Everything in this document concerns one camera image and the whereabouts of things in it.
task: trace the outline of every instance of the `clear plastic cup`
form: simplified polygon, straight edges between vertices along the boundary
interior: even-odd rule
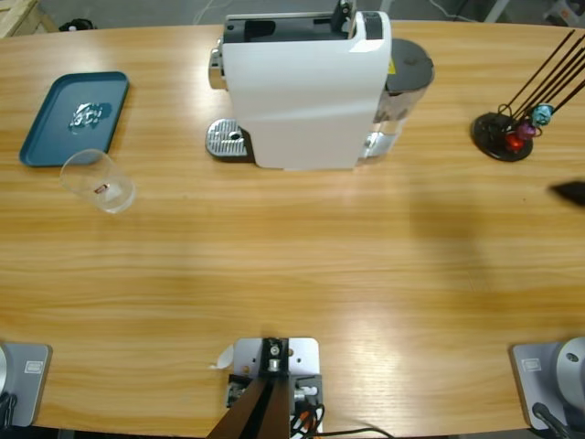
[[[362,161],[380,157],[392,148],[433,78],[432,59],[424,48],[407,39],[392,39],[392,63],[362,151]]]
[[[86,149],[61,168],[61,185],[108,213],[128,209],[136,197],[130,178],[102,151]]]

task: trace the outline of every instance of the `cable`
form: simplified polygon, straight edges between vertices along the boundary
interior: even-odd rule
[[[466,16],[457,16],[455,14],[449,14],[444,7],[439,5],[435,0],[429,0],[429,3],[439,9],[444,16],[447,18],[459,18],[460,20],[467,21],[469,23],[477,23],[477,20],[472,20],[471,18],[467,18]]]
[[[321,416],[318,415],[317,413],[318,410],[321,410]],[[340,430],[338,432],[319,433],[318,429],[321,423],[323,422],[324,416],[325,407],[323,404],[317,405],[307,404],[306,407],[303,407],[303,410],[301,410],[299,414],[295,414],[291,420],[291,437],[295,437],[297,434],[300,434],[301,439],[311,439],[314,437],[343,436],[345,434],[372,432],[382,434],[384,437],[387,437],[388,439],[395,439],[392,434],[377,427],[365,427],[356,428],[354,430]]]
[[[465,7],[467,6],[468,3],[469,3],[469,0],[463,0],[461,2],[459,9],[457,9],[457,12],[455,13],[456,17],[453,19],[453,21],[455,21],[457,19],[457,16],[461,15],[461,12],[463,12],[463,10],[465,9]]]
[[[376,428],[376,427],[356,428],[355,430],[341,430],[339,432],[315,433],[315,434],[309,435],[309,437],[342,436],[344,434],[355,434],[355,433],[365,433],[365,432],[380,433],[380,434],[384,435],[385,437],[387,437],[388,439],[394,439],[394,436],[392,434],[385,432],[381,428]]]
[[[223,5],[212,5],[214,3],[214,0],[209,0],[209,2],[206,4],[205,7],[203,7],[193,18],[193,24],[194,25],[198,25],[199,22],[201,21],[201,18],[203,18],[203,16],[205,15],[205,13],[210,10],[210,9],[218,9],[220,7],[228,7],[231,6],[233,2],[233,0],[228,0],[227,3],[224,3]]]

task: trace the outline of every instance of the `black cable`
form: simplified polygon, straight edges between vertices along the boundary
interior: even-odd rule
[[[455,13],[455,16],[453,17],[453,21],[457,21],[457,16],[461,15],[461,12],[463,12],[464,8],[467,6],[467,4],[469,3],[469,0],[463,0],[461,5],[459,6],[459,9],[457,9],[457,12]]]
[[[365,433],[365,432],[380,433],[380,434],[384,435],[385,437],[387,437],[388,439],[394,439],[394,436],[392,434],[385,432],[381,428],[376,428],[376,427],[356,428],[355,430],[341,430],[339,432],[315,433],[309,437],[342,436],[345,434],[356,434],[356,433]]]
[[[321,416],[318,416],[317,411],[321,409]],[[305,419],[301,419],[301,414],[304,412],[308,412],[309,414]],[[295,414],[291,420],[291,437],[294,437],[296,434],[301,435],[301,439],[311,439],[313,437],[330,437],[330,436],[342,436],[346,434],[358,434],[358,433],[379,433],[382,434],[384,437],[388,439],[395,439],[394,436],[381,428],[377,427],[364,427],[364,428],[356,428],[354,430],[340,430],[338,432],[327,432],[327,433],[319,433],[318,429],[321,423],[323,422],[323,418],[325,416],[325,406],[323,404],[317,405],[307,405],[303,408],[303,410],[299,411],[299,414]],[[300,422],[297,428],[294,428],[294,425]]]

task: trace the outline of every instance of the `red capsule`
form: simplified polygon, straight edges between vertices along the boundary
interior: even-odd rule
[[[508,133],[505,135],[505,147],[509,151],[517,153],[524,146],[524,140],[518,138],[516,133]]]

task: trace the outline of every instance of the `wooden crate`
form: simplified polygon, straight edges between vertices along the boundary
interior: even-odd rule
[[[38,0],[0,0],[0,38],[59,32]]]

